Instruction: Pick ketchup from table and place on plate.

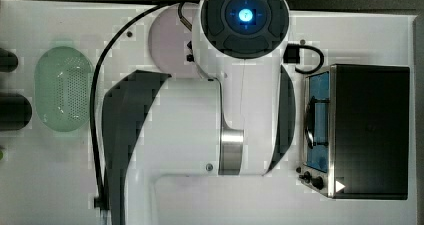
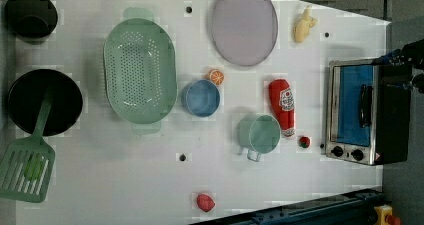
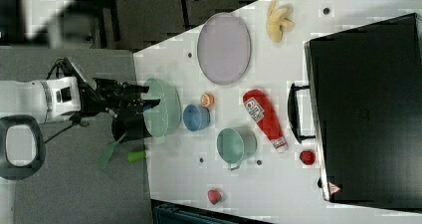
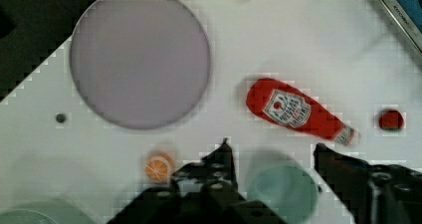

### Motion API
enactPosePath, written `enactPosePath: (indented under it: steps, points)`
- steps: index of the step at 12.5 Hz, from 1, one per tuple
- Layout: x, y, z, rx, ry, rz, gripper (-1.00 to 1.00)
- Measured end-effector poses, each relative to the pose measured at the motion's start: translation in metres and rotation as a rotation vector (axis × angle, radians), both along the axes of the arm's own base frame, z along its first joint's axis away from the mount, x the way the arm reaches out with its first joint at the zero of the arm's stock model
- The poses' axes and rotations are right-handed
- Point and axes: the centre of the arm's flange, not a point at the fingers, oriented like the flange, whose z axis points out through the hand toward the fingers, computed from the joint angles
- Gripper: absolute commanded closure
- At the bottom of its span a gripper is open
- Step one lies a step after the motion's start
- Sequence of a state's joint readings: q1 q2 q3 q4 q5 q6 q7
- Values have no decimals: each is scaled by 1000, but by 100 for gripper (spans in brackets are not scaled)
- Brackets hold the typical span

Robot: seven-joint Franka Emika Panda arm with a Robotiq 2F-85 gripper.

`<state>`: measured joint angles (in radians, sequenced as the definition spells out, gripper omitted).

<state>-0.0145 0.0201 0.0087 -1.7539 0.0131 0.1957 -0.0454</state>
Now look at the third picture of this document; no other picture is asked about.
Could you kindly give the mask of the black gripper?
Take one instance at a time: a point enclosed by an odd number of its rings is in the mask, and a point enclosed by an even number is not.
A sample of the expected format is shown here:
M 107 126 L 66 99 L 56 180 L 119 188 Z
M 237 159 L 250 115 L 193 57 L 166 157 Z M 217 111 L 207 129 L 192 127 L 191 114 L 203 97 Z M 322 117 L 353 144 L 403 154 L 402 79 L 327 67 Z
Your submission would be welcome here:
M 94 85 L 78 79 L 81 98 L 78 121 L 100 112 L 111 112 L 113 117 L 118 117 L 121 112 L 134 107 L 140 106 L 143 111 L 147 111 L 160 104 L 160 99 L 141 100 L 141 95 L 146 94 L 149 87 L 100 78 L 94 78 Z

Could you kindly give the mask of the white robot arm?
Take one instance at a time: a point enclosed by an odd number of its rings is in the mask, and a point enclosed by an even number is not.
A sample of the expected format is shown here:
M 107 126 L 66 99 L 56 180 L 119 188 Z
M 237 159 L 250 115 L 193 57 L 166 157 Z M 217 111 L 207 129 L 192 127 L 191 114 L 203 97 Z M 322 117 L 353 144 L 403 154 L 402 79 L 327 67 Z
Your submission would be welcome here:
M 46 159 L 41 126 L 68 121 L 81 125 L 85 117 L 108 112 L 117 120 L 143 117 L 161 99 L 143 99 L 145 86 L 75 77 L 1 83 L 1 177 L 23 180 L 39 171 Z

